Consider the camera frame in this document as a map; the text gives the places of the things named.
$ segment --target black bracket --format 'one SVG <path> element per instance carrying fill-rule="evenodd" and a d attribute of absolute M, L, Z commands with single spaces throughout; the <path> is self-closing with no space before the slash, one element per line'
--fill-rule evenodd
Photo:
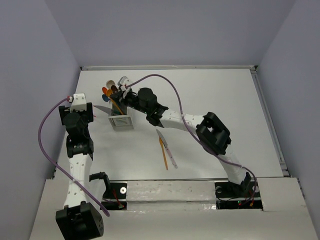
<path fill-rule="evenodd" d="M 104 181 L 105 191 L 111 192 L 111 184 L 108 175 L 105 172 L 94 173 L 89 176 L 89 182 L 92 180 L 100 179 Z"/>
<path fill-rule="evenodd" d="M 213 112 L 208 112 L 203 118 L 195 130 L 199 140 L 215 154 L 225 155 L 228 145 L 231 144 L 230 131 Z"/>
<path fill-rule="evenodd" d="M 103 219 L 90 202 L 57 211 L 55 221 L 65 240 L 90 240 L 104 234 Z"/>
<path fill-rule="evenodd" d="M 59 106 L 61 123 L 68 133 L 66 150 L 69 158 L 76 154 L 89 154 L 93 159 L 94 142 L 88 129 L 89 123 L 94 121 L 93 106 L 86 104 L 85 111 L 70 112 L 70 107 Z"/>

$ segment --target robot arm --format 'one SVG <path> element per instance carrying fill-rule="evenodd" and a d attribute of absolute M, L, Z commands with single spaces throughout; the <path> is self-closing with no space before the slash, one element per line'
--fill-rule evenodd
<path fill-rule="evenodd" d="M 94 143 L 88 124 L 93 122 L 92 103 L 86 102 L 84 93 L 70 97 L 71 106 L 59 107 L 62 125 L 68 133 L 67 156 L 71 176 L 101 201 L 104 192 L 111 189 L 104 172 L 90 175 Z M 99 206 L 73 180 L 69 181 L 63 209 L 55 214 L 55 220 L 65 240 L 90 240 L 104 234 L 104 224 Z"/>
<path fill-rule="evenodd" d="M 122 77 L 118 82 L 119 91 L 110 97 L 123 108 L 130 107 L 146 114 L 146 120 L 153 126 L 187 131 L 179 112 L 159 104 L 157 96 L 150 88 L 141 88 L 138 93 L 133 92 L 130 87 L 126 88 L 126 85 L 131 83 L 126 76 Z M 228 176 L 232 190 L 247 192 L 251 181 L 249 173 L 243 168 L 226 163 L 240 164 L 230 146 L 230 131 L 221 120 L 212 112 L 204 116 L 185 114 L 184 119 L 198 139 L 224 160 L 218 159 Z"/>

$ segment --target white platform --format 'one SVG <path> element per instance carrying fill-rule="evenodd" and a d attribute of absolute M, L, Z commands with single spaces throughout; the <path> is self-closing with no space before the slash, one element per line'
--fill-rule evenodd
<path fill-rule="evenodd" d="M 207 189 L 208 182 L 198 181 L 197 188 Z M 139 210 L 111 211 L 104 222 L 104 235 L 99 240 L 317 240 L 305 201 L 295 178 L 259 178 L 264 211 L 259 209 L 198 210 L 174 207 L 158 210 L 153 205 Z M 68 180 L 47 180 L 30 240 L 63 240 L 55 221 L 63 207 Z M 189 196 L 187 191 L 169 195 Z M 153 199 L 163 199 L 154 191 Z"/>
<path fill-rule="evenodd" d="M 82 71 L 76 92 L 85 93 L 87 101 L 94 105 L 105 105 L 101 95 L 108 80 L 117 83 L 122 76 L 127 76 L 136 81 L 153 73 L 162 74 L 173 82 L 180 94 L 184 113 L 216 113 L 231 132 L 232 146 L 239 161 L 257 177 L 283 176 L 248 69 Z M 179 110 L 174 91 L 163 79 L 151 77 L 135 85 L 133 90 L 138 92 L 142 87 L 151 88 L 160 104 Z M 178 165 L 175 169 L 169 164 L 167 171 L 156 128 L 146 121 L 146 115 L 134 111 L 134 130 L 114 132 L 105 113 L 94 109 L 94 114 L 96 118 L 89 124 L 94 142 L 91 173 L 106 172 L 111 180 L 227 177 L 220 163 L 187 132 L 160 128 Z M 58 163 L 69 169 L 65 142 Z M 55 178 L 65 179 L 65 176 L 57 171 Z"/>

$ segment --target red wire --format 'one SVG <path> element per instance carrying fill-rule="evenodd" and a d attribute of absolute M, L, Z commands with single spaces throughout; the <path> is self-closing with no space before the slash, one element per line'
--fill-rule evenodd
<path fill-rule="evenodd" d="M 112 193 L 113 193 L 113 196 L 115 197 L 116 201 L 118 202 L 119 206 L 121 206 L 121 202 L 119 201 L 118 197 L 117 197 L 117 193 L 116 193 L 116 190 L 112 190 Z"/>

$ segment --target white wall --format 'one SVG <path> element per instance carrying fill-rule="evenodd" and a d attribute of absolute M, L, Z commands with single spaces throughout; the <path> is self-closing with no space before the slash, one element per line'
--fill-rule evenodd
<path fill-rule="evenodd" d="M 258 68 L 290 173 L 320 236 L 320 1 L 298 0 Z"/>
<path fill-rule="evenodd" d="M 43 0 L 3 1 L 0 33 L 0 239 L 27 240 L 53 170 L 38 127 L 74 92 L 79 67 Z M 63 136 L 57 111 L 44 127 L 44 146 L 56 159 Z"/>
<path fill-rule="evenodd" d="M 257 65 L 294 0 L 46 0 L 80 66 Z"/>

